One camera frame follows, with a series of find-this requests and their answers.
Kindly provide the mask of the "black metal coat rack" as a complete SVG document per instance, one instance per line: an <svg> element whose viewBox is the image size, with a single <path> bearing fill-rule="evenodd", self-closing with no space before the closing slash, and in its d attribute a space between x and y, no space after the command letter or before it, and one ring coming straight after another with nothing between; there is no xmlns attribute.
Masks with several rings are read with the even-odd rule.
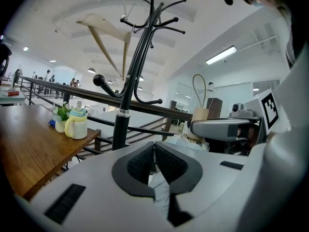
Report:
<svg viewBox="0 0 309 232"><path fill-rule="evenodd" d="M132 29L144 30L132 57L132 61L122 91L119 94L113 92L112 89L108 86L107 82L105 82L105 79L101 74L97 74L93 78L93 83L96 86L101 87L111 97L121 99L120 107L115 117L112 138L112 150L117 150L125 146L126 134L130 120L129 110L132 96L135 96L137 102L143 105L161 104L163 102L162 99L154 101L142 101L137 95L137 88L139 86L140 76L143 70L148 50L152 46L152 38L155 32L160 29L168 29L179 32L181 34L185 34L185 31L183 30L169 27L169 24L179 21L178 17L174 17L173 19L165 22L159 22L159 20L162 12L164 12L167 8L182 2L186 2L186 0L180 0L167 6L165 6L164 3L160 3L157 8L155 8L154 6L155 0L143 1L150 4L149 16L143 25L135 25L123 18L120 19L122 23L129 25L130 27L132 27Z"/></svg>

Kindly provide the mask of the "black office chair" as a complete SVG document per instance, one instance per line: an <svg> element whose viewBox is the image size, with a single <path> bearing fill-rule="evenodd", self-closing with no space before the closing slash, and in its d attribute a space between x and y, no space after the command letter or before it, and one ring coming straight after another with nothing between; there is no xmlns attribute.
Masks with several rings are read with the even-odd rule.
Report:
<svg viewBox="0 0 309 232"><path fill-rule="evenodd" d="M10 56L12 55L11 50L5 44L0 44L0 84L8 68Z"/></svg>

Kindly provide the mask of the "pale blue table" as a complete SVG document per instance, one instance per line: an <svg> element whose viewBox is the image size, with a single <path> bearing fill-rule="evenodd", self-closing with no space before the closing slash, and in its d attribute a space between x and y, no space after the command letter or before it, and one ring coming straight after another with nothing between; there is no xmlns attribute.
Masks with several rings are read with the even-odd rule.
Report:
<svg viewBox="0 0 309 232"><path fill-rule="evenodd" d="M19 96L6 97L2 95L3 90L18 90ZM4 105L24 105L26 97L25 95L17 88L11 87L0 87L0 106Z"/></svg>

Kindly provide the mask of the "yellow and white mug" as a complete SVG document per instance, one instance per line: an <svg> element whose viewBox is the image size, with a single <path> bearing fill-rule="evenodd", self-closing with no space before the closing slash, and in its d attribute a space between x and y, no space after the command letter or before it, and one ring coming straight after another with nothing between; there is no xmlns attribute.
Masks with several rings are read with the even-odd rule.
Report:
<svg viewBox="0 0 309 232"><path fill-rule="evenodd" d="M80 140L87 136L87 112L82 108L82 102L77 101L69 113L65 124L65 135L69 138Z"/></svg>

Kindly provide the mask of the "pale umbrella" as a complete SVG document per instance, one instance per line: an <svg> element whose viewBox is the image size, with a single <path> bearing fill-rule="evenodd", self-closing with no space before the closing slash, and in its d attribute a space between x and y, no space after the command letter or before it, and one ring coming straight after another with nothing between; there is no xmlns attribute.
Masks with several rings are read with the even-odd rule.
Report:
<svg viewBox="0 0 309 232"><path fill-rule="evenodd" d="M207 120L209 110L204 108L206 100L207 85L204 78L201 78L204 85L203 99L198 98L199 106L194 109L191 121ZM183 146L189 149L209 151L209 143L202 137L199 137L192 132L186 132L181 135L175 135L166 140L166 142ZM152 175L148 183L149 187L154 189L155 192L155 207L158 209L161 216L168 217L169 213L169 184L161 172Z"/></svg>

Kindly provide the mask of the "long ceiling light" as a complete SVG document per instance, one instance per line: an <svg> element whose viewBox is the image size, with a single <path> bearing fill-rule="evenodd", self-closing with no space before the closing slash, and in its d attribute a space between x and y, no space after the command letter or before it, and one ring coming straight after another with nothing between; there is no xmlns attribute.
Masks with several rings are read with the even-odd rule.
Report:
<svg viewBox="0 0 309 232"><path fill-rule="evenodd" d="M235 46L231 46L231 47L227 48L226 50L222 51L221 53L211 57L208 60L206 60L206 64L211 65L215 62L218 62L218 61L228 57L229 55L236 53L237 51L238 50Z"/></svg>

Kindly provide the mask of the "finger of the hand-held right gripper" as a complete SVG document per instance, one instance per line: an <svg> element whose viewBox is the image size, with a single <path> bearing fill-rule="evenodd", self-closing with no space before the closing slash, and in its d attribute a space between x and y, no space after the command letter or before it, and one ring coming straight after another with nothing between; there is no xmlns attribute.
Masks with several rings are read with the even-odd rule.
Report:
<svg viewBox="0 0 309 232"><path fill-rule="evenodd" d="M205 139L236 139L240 125L250 124L247 119L210 119L193 121L190 131Z"/></svg>

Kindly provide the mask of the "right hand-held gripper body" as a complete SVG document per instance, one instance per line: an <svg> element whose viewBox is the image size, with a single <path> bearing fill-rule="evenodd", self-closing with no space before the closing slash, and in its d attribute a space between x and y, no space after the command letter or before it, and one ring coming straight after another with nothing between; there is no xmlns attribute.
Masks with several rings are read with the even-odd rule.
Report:
<svg viewBox="0 0 309 232"><path fill-rule="evenodd" d="M266 143L268 135L279 120L279 112L271 89L245 103L235 103L231 119L247 120L238 125L236 139L225 144L226 154L250 154L255 145Z"/></svg>

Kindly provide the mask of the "dark wooden stair railing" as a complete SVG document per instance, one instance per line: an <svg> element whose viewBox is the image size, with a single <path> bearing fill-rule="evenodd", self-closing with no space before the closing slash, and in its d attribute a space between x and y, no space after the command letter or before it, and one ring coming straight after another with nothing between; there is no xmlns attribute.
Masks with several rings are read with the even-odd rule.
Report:
<svg viewBox="0 0 309 232"><path fill-rule="evenodd" d="M20 80L17 81L18 86L21 89L25 89L29 93L29 95L26 98L31 104L33 104L32 102L33 95L49 104L52 103L49 99L45 98L44 96L40 95L38 92L35 91L34 85L38 85L39 87L49 88L51 90L64 93L63 99L64 102L66 103L69 102L69 95L73 95L78 98L98 102L101 104L107 104L115 107L118 107L120 105L119 99L112 98L109 95L101 94L98 92L65 86L62 84L55 84L52 82L46 82L41 79L32 79L24 76L19 77L19 79ZM168 129L156 130L156 128L159 128L160 126L165 126L174 119L179 119L181 121L188 121L192 118L191 115L185 112L180 112L173 109L168 109L155 105L144 105L137 101L132 101L130 103L130 109L133 111L141 112L143 114L159 116L160 118L139 127L128 126L126 133L134 131L136 134L133 135L133 137L137 137L141 134L145 134L145 136L133 140L129 143L125 143L125 146L132 145L136 142L141 142L141 140L148 139L154 135L160 135L163 138L174 136L176 135L176 133L169 132ZM88 155L100 155L106 152L110 152L112 150L112 140L113 140L112 136L109 138L103 136L97 136L94 139L93 143L95 146L93 148L86 146L83 148L83 151L86 151Z"/></svg>

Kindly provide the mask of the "brown wooden table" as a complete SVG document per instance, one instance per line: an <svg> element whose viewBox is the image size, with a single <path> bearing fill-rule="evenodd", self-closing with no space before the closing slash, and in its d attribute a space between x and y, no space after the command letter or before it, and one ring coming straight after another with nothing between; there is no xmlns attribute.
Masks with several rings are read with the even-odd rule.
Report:
<svg viewBox="0 0 309 232"><path fill-rule="evenodd" d="M41 105L0 107L0 163L15 194L29 201L54 174L99 135L74 140L48 123Z"/></svg>

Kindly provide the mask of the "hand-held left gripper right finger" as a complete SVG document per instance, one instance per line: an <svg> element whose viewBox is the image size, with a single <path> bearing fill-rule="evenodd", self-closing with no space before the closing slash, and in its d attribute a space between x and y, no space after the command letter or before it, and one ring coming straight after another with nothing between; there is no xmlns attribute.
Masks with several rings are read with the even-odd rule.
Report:
<svg viewBox="0 0 309 232"><path fill-rule="evenodd" d="M240 170L223 166L231 162L244 165L248 157L212 153L155 144L156 163L170 181L172 219L156 222L155 232L200 231L238 232L241 205L236 198L221 197L237 179Z"/></svg>

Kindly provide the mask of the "beige wooden clothes hanger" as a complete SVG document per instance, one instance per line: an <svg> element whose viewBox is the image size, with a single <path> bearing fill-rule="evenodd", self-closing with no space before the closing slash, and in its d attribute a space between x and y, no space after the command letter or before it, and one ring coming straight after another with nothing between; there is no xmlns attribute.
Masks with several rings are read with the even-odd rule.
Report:
<svg viewBox="0 0 309 232"><path fill-rule="evenodd" d="M96 13L86 14L80 17L76 21L76 23L79 25L85 26L89 29L91 35L93 36L101 52L107 58L108 62L111 64L114 70L119 74L121 79L124 80L126 78L126 75L125 75L126 74L126 58L127 58L128 48L130 45L130 40L131 40L131 31L121 31L120 29L116 28L112 23L110 23L108 20L103 18L103 16L96 14ZM124 43L121 72L118 70L107 48L103 44L103 41L100 37L100 33L109 35Z"/></svg>

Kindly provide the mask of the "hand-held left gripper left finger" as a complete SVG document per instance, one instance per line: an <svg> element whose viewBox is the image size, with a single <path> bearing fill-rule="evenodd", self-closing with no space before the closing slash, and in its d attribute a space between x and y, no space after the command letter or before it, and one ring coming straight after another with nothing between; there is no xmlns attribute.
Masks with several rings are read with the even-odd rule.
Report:
<svg viewBox="0 0 309 232"><path fill-rule="evenodd" d="M94 156L41 189L31 201L16 196L43 232L167 232L172 224L149 187L154 143Z"/></svg>

